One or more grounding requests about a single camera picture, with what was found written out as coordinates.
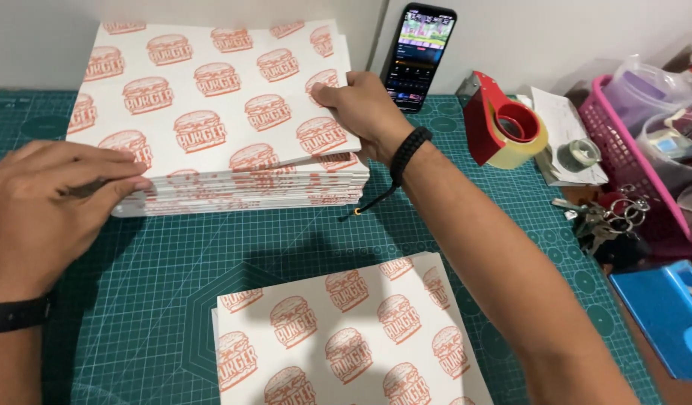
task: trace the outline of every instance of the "smartphone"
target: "smartphone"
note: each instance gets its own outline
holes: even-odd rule
[[[456,12],[409,3],[399,22],[381,80],[401,111],[418,113],[453,32]]]

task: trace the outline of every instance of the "green cutting mat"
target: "green cutting mat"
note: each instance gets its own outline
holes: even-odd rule
[[[0,91],[0,158],[33,138],[62,138],[75,97]],[[606,280],[549,203],[560,191],[545,186],[531,163],[512,171],[478,167],[456,97],[428,97],[409,120],[430,128],[435,145],[549,255],[641,402],[660,404]],[[366,200],[390,184],[381,165],[371,169]],[[217,404],[209,311],[217,295],[440,250],[400,191],[360,217],[337,221],[351,209],[112,218],[59,285],[59,305],[45,330],[46,403]],[[525,403],[516,359],[448,271],[494,402]]]

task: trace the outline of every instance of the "red tape dispenser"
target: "red tape dispenser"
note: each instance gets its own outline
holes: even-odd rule
[[[549,143],[539,116],[506,97],[487,75],[474,70],[456,95],[463,107],[468,151],[479,166],[516,169]]]

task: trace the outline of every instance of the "black wristband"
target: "black wristband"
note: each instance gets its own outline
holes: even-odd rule
[[[412,156],[416,151],[424,144],[426,141],[431,141],[433,134],[431,131],[425,127],[418,127],[413,130],[411,134],[402,142],[391,160],[391,169],[388,173],[391,175],[391,188],[389,188],[384,194],[379,195],[373,201],[369,202],[361,208],[355,208],[353,213],[357,216],[361,215],[367,209],[375,206],[379,202],[386,199],[389,195],[394,194],[394,192],[402,186],[404,181],[404,170],[406,165],[411,160]]]
[[[48,319],[54,295],[13,303],[0,303],[0,333],[42,325]]]

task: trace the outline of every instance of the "left hand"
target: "left hand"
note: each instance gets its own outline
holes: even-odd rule
[[[114,207],[152,183],[130,152],[33,141],[0,161],[0,302],[36,299],[96,239]],[[88,196],[73,188],[106,183]]]

